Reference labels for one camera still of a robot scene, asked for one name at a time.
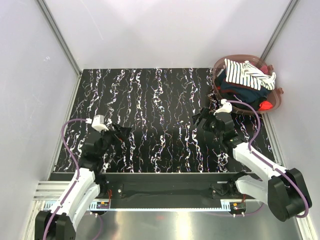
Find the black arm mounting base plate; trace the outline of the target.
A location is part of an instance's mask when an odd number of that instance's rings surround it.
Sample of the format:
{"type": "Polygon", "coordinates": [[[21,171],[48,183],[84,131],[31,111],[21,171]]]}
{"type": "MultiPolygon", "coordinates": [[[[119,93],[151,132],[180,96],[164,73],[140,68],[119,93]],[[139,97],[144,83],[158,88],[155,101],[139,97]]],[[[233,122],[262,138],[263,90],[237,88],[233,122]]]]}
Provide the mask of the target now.
{"type": "Polygon", "coordinates": [[[213,186],[227,182],[223,173],[106,173],[113,209],[208,209],[220,206],[213,186]]]}

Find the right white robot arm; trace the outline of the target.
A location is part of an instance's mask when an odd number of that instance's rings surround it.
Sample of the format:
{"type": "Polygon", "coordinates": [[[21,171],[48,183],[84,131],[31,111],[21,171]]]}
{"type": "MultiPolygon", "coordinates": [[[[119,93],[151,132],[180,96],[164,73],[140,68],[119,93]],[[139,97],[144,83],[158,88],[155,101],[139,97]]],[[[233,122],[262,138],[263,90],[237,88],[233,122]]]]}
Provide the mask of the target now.
{"type": "Polygon", "coordinates": [[[226,110],[211,111],[204,107],[192,116],[193,124],[214,134],[223,150],[237,162],[248,167],[258,178],[241,171],[231,177],[216,193],[239,198],[250,196],[267,205],[271,213],[281,222],[297,217],[304,218],[312,207],[302,173],[287,169],[245,142],[235,130],[232,116],[226,110]]]}

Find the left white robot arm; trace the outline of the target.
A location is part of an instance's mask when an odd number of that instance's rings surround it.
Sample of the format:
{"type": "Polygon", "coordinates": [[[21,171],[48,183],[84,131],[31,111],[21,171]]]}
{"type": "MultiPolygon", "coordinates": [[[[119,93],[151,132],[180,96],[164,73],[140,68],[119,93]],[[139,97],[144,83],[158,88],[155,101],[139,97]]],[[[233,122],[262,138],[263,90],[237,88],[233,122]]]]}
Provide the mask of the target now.
{"type": "Polygon", "coordinates": [[[74,240],[78,225],[95,198],[109,194],[107,179],[101,174],[104,155],[111,147],[129,142],[130,127],[113,123],[94,127],[82,147],[78,168],[59,199],[49,208],[41,210],[35,218],[34,239],[74,240]]]}

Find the black white striped tank top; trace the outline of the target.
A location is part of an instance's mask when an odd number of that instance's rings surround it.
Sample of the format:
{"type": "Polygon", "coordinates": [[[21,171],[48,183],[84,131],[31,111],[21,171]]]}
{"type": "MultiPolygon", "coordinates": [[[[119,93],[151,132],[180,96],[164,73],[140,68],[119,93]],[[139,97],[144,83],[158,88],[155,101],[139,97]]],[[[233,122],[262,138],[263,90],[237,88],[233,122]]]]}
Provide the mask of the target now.
{"type": "Polygon", "coordinates": [[[271,75],[264,74],[248,60],[236,62],[225,58],[224,64],[227,83],[242,85],[257,91],[260,91],[262,87],[272,91],[276,87],[275,72],[271,75]]]}

